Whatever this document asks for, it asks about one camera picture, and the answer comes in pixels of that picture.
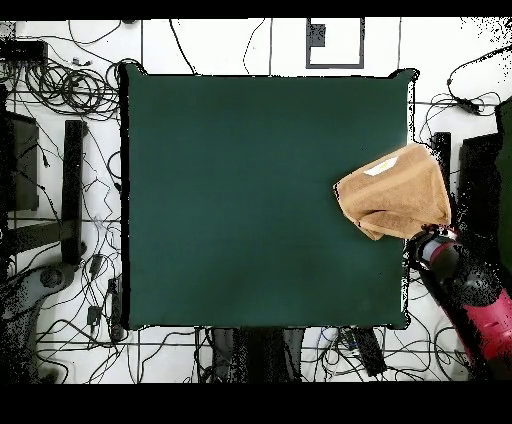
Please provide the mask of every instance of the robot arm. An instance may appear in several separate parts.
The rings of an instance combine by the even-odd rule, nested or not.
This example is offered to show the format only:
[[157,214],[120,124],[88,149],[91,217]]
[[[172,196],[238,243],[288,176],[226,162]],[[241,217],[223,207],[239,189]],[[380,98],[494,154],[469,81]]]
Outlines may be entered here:
[[408,244],[409,262],[455,327],[475,377],[512,379],[510,274],[481,262],[450,228],[426,227]]

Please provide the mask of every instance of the tan cloth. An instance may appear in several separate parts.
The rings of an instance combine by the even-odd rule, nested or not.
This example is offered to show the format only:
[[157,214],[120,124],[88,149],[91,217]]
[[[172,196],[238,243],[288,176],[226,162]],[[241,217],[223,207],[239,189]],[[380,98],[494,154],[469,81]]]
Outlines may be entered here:
[[424,224],[451,221],[439,164],[416,143],[352,172],[334,192],[343,214],[373,240],[410,239]]

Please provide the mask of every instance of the folded cloth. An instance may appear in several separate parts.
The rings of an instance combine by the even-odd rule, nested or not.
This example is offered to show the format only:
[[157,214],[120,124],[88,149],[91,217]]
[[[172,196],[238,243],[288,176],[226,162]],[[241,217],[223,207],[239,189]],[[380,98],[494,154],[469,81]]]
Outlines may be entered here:
[[372,240],[410,239],[425,224],[449,225],[450,201],[439,164],[412,143],[334,185],[343,214]]

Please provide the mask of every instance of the green table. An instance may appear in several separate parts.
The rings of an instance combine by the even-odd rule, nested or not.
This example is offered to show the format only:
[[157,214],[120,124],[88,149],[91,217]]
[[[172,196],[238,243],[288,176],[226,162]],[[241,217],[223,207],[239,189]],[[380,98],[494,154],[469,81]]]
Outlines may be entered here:
[[496,158],[501,177],[498,246],[503,264],[512,272],[512,98],[496,108],[503,147]]
[[402,241],[367,238],[333,185],[405,145],[414,70],[126,71],[131,328],[405,324]]

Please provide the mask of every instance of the white label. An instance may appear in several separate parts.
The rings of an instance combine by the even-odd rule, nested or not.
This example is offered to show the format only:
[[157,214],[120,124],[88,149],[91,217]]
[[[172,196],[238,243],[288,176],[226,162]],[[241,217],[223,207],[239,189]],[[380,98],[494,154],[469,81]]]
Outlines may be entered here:
[[370,175],[372,177],[374,177],[375,175],[379,175],[380,173],[393,168],[393,166],[395,166],[397,159],[398,159],[398,156],[395,156],[394,158],[386,159],[384,162],[379,163],[378,165],[374,166],[373,168],[367,169],[366,171],[363,172],[363,174]]
[[325,25],[325,46],[311,47],[312,64],[359,63],[362,30],[360,18],[311,18],[311,24]]

